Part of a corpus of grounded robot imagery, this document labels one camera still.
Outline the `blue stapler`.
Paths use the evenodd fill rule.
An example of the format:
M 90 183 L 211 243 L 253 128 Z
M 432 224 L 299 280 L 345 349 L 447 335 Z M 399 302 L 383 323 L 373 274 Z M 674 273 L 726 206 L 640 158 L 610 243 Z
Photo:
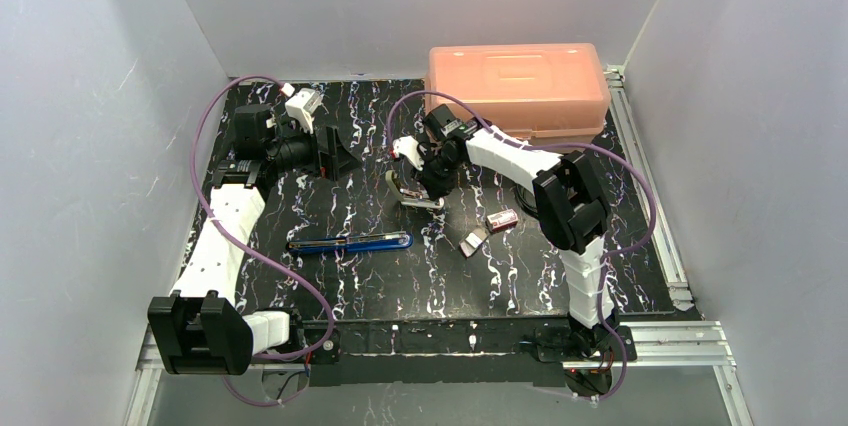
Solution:
M 414 238 L 410 233 L 406 231 L 395 231 L 379 234 L 293 240 L 287 243 L 286 250 L 293 255 L 391 251 L 409 248 L 413 244 L 413 240 Z

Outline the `cardboard staples tray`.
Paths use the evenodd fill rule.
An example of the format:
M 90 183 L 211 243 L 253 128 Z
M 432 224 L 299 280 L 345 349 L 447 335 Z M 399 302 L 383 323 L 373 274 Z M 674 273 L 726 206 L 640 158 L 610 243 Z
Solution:
M 470 258 L 481 248 L 488 237 L 489 231 L 486 228 L 477 227 L 460 241 L 459 251 L 465 258 Z

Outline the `red staples box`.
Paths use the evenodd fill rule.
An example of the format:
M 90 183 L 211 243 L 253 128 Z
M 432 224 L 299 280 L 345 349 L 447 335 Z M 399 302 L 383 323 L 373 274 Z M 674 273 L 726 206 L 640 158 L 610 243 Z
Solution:
M 508 230 L 515 227 L 519 222 L 519 215 L 513 209 L 505 209 L 492 214 L 485 218 L 487 229 L 491 233 Z

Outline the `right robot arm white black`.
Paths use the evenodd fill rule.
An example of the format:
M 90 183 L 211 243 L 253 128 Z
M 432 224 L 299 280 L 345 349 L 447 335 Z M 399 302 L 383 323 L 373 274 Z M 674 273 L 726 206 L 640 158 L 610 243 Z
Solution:
M 602 348 L 615 307 L 602 284 L 603 237 L 610 207 L 590 159 L 537 149 L 486 121 L 463 121 L 446 105 L 426 114 L 427 141 L 416 145 L 414 178 L 431 200 L 456 187 L 463 164 L 490 169 L 530 192 L 539 227 L 556 247 L 569 294 L 568 352 Z

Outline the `beige stapler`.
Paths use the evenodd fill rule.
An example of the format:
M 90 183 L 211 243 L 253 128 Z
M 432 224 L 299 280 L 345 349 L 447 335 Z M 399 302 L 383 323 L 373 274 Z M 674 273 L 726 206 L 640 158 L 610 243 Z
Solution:
M 397 201 L 406 207 L 423 208 L 429 210 L 442 210 L 444 208 L 444 199 L 432 199 L 426 192 L 413 191 L 401 185 L 396 172 L 389 170 L 385 173 L 384 179 L 389 187 L 392 195 Z

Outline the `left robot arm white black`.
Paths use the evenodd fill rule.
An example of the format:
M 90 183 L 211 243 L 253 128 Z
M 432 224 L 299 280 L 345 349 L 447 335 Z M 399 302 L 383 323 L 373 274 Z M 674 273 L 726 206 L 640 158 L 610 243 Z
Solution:
M 170 374 L 240 375 L 255 355 L 285 345 L 291 314 L 271 308 L 242 315 L 235 308 L 239 271 L 251 233 L 272 187 L 289 171 L 337 180 L 359 162 L 334 126 L 314 126 L 313 105 L 269 104 L 236 109 L 234 156 L 216 166 L 211 208 L 187 266 L 171 292 L 147 311 L 159 354 Z

